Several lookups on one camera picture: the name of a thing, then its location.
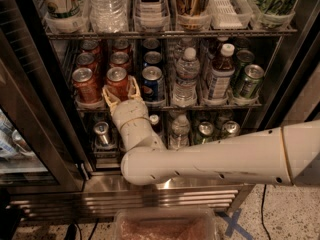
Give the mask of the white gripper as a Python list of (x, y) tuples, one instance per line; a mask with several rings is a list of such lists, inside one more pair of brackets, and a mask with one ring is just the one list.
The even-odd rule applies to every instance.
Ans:
[(141, 92), (135, 77), (129, 75), (128, 80), (130, 100), (124, 102), (112, 94), (106, 85), (102, 88), (102, 95), (112, 112), (112, 121), (122, 137), (125, 150), (129, 151), (135, 147), (165, 149), (162, 139), (151, 126), (148, 108), (141, 101)]

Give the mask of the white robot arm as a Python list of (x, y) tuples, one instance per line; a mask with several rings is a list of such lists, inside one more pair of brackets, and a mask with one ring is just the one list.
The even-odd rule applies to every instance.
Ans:
[(121, 173), (134, 185), (164, 183), (173, 177), (288, 186), (320, 184), (319, 120), (169, 150), (151, 127), (135, 78), (129, 79), (125, 101), (107, 88), (102, 95), (126, 150)]

